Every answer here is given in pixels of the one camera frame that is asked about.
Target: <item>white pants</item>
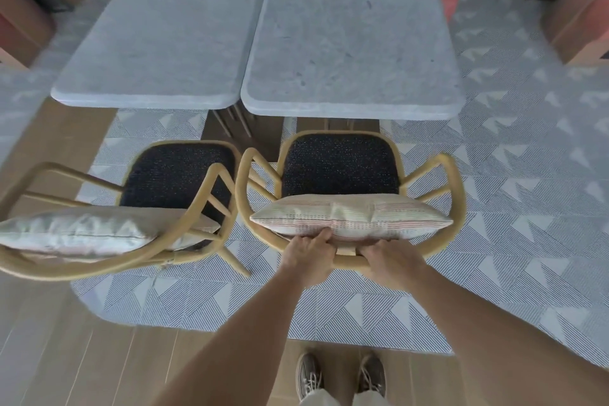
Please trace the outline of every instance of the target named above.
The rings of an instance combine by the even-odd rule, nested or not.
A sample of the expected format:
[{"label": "white pants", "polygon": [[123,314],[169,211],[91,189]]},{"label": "white pants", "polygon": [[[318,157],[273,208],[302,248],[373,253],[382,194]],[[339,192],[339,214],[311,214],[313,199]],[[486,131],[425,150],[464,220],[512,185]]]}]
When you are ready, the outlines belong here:
[{"label": "white pants", "polygon": [[[332,395],[323,388],[309,393],[300,402],[300,406],[340,406]],[[356,393],[353,397],[353,406],[390,406],[384,397],[377,391],[364,391]]]}]

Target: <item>white throw pillow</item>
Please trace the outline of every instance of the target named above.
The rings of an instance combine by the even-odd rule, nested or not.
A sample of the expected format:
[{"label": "white throw pillow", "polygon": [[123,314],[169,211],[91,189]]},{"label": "white throw pillow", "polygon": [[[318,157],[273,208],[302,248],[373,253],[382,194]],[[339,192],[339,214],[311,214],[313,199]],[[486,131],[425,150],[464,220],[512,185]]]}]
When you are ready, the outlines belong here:
[{"label": "white throw pillow", "polygon": [[[157,207],[70,207],[1,222],[0,244],[66,259],[102,259],[145,246],[185,212]],[[192,226],[209,233],[219,227],[204,215]],[[169,249],[185,249],[201,241],[186,233]]]},{"label": "white throw pillow", "polygon": [[300,194],[281,198],[250,217],[285,236],[313,236],[323,228],[338,242],[412,239],[453,223],[442,212],[399,194]]}]

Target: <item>black seat cushion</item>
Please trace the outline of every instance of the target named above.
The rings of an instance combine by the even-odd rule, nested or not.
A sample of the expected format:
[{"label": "black seat cushion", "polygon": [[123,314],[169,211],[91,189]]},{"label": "black seat cushion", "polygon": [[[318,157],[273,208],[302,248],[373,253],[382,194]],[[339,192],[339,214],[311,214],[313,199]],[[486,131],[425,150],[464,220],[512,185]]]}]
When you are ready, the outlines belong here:
[{"label": "black seat cushion", "polygon": [[285,156],[281,197],[296,194],[399,193],[389,144],[365,134],[308,134]]},{"label": "black seat cushion", "polygon": [[[167,143],[145,150],[134,162],[125,181],[119,205],[187,209],[207,169],[215,162],[226,167],[234,179],[235,159],[230,148],[212,143]],[[211,193],[226,207],[231,192],[218,178]],[[202,213],[220,225],[224,215],[209,202]],[[192,246],[199,249],[209,241]]]}]

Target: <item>person's right arm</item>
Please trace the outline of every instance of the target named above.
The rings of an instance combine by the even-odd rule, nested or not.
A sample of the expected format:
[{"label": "person's right arm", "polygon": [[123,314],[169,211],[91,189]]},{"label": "person's right arm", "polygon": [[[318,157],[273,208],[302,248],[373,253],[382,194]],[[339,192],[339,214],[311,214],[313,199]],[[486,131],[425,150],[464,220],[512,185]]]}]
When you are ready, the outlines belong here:
[{"label": "person's right arm", "polygon": [[609,372],[446,279],[408,241],[380,241],[361,253],[368,278],[411,293],[427,311],[490,406],[609,405]]}]

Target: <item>foot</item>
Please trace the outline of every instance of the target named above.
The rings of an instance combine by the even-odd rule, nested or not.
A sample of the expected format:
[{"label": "foot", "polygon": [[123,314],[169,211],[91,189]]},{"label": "foot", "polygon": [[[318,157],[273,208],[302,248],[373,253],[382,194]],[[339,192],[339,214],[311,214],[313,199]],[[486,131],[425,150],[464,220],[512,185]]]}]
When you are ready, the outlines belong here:
[{"label": "foot", "polygon": [[374,354],[365,356],[359,365],[359,380],[357,381],[357,392],[376,391],[385,396],[387,384],[385,383],[385,368],[383,363]]},{"label": "foot", "polygon": [[296,364],[296,393],[302,401],[315,390],[324,388],[322,366],[312,353],[304,353]]}]

